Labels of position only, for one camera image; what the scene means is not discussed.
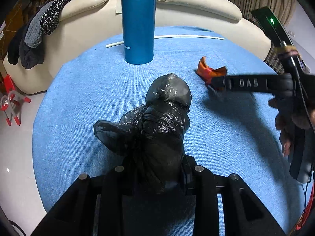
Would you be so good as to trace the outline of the person's right hand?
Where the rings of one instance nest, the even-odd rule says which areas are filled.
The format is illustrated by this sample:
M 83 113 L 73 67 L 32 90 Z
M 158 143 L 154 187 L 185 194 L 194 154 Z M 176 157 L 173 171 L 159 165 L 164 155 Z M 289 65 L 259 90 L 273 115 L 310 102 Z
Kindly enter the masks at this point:
M 272 98 L 268 101 L 270 107 L 278 109 L 277 99 Z M 314 103 L 308 108 L 310 121 L 314 126 Z M 307 120 L 307 117 L 301 114 L 292 114 L 290 119 L 297 127 L 301 129 L 309 129 L 310 125 Z M 276 130 L 280 131 L 280 143 L 282 146 L 283 156 L 286 157 L 290 154 L 290 151 L 293 150 L 294 141 L 293 138 L 289 135 L 287 121 L 283 115 L 279 113 L 275 118 L 275 128 Z

